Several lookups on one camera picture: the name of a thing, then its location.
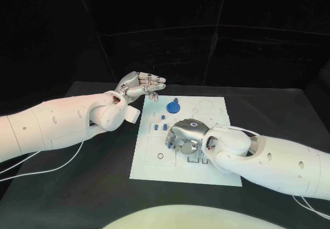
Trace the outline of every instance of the white cable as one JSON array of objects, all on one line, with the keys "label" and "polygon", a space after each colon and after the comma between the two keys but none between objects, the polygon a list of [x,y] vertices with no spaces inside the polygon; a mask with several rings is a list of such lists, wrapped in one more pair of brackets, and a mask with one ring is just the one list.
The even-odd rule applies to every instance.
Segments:
[{"label": "white cable", "polygon": [[6,170],[3,170],[1,172],[0,172],[0,174],[1,173],[4,173],[6,171],[8,171],[13,167],[16,167],[19,164],[21,164],[29,158],[32,158],[37,153],[40,153],[40,151],[37,151],[34,154],[32,154],[23,161],[20,161],[14,166],[11,166],[10,168],[7,168]]},{"label": "white cable", "polygon": [[318,216],[321,216],[323,218],[325,218],[325,219],[330,220],[330,216],[328,216],[328,215],[325,215],[324,213],[321,213],[321,212],[318,212],[318,211],[314,210],[314,208],[310,206],[310,204],[308,204],[307,200],[304,199],[304,197],[301,197],[301,198],[302,198],[304,202],[307,203],[307,205],[310,206],[310,208],[305,207],[305,206],[297,201],[297,199],[295,199],[294,196],[292,196],[292,198],[294,198],[295,202],[297,202],[305,209],[308,209],[308,210],[313,211]]},{"label": "white cable", "polygon": [[230,126],[230,125],[219,125],[220,127],[225,127],[227,129],[233,129],[233,130],[240,130],[240,131],[246,131],[249,132],[251,134],[253,134],[255,136],[259,136],[259,134],[251,130],[245,130],[243,128],[240,127],[236,127],[236,126]]},{"label": "white cable", "polygon": [[79,153],[81,147],[79,147],[79,149],[78,149],[78,151],[76,151],[73,157],[69,159],[69,161],[68,161],[60,167],[57,167],[57,168],[55,168],[55,169],[52,169],[52,170],[46,170],[46,171],[40,171],[40,172],[34,172],[34,173],[24,173],[24,174],[20,174],[20,175],[17,175],[17,176],[13,176],[13,177],[8,177],[8,178],[0,180],[0,182],[4,181],[4,180],[13,179],[13,178],[16,178],[16,177],[21,177],[21,176],[33,175],[33,174],[40,174],[40,173],[53,172],[55,170],[60,169],[62,167],[65,167],[65,166],[69,164],[69,162],[70,162],[72,159],[75,158],[76,154]]}]

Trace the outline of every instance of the tabletop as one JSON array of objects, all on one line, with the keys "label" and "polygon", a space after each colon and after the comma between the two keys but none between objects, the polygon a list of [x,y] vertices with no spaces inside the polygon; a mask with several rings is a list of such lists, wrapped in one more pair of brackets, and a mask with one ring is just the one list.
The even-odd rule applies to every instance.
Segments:
[{"label": "tabletop", "polygon": [[[75,82],[66,96],[104,93],[114,83]],[[168,85],[161,95],[223,96],[233,126],[330,152],[330,134],[300,89]],[[142,98],[132,104],[142,108]],[[187,204],[222,208],[287,229],[330,228],[330,221],[305,210],[289,195],[242,178],[242,187],[130,179],[140,119],[83,143],[72,162],[50,173],[13,180],[0,201],[1,228],[99,229],[118,218],[154,206]],[[59,167],[79,145],[44,151],[19,174]],[[330,214],[328,202],[310,199]]]}]

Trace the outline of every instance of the blue object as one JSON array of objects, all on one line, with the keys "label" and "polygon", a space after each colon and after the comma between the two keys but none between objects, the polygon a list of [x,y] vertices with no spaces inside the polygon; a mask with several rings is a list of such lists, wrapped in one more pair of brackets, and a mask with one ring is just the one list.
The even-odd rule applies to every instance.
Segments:
[{"label": "blue object", "polygon": [[174,101],[167,104],[166,108],[171,114],[176,114],[180,111],[180,105],[179,105],[177,98],[174,98]]}]

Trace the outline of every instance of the white board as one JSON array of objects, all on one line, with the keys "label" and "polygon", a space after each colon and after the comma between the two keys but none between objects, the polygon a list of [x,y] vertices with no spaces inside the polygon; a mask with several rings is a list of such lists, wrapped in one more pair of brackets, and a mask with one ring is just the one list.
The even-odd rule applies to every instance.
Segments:
[{"label": "white board", "polygon": [[[180,111],[166,110],[167,104],[179,99]],[[145,96],[130,179],[171,181],[210,185],[242,186],[240,176],[225,174],[202,152],[183,155],[166,146],[166,136],[173,124],[187,118],[202,121],[209,128],[215,124],[230,125],[222,97],[158,96],[154,102]]]}]

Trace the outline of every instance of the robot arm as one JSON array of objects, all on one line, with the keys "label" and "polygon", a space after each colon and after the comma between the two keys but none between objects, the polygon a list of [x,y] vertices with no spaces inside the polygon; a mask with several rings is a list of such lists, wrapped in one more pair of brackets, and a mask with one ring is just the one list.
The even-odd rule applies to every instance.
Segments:
[{"label": "robot arm", "polygon": [[[176,137],[184,142],[181,146],[174,145]],[[295,142],[249,137],[230,126],[209,129],[194,119],[184,119],[173,125],[166,145],[184,154],[194,153],[199,147],[222,172],[239,174],[274,191],[330,200],[330,154]]]},{"label": "robot arm", "polygon": [[46,101],[0,117],[0,162],[34,151],[65,148],[112,131],[122,121],[135,123],[140,111],[128,104],[166,87],[164,78],[131,72],[115,91]]}]

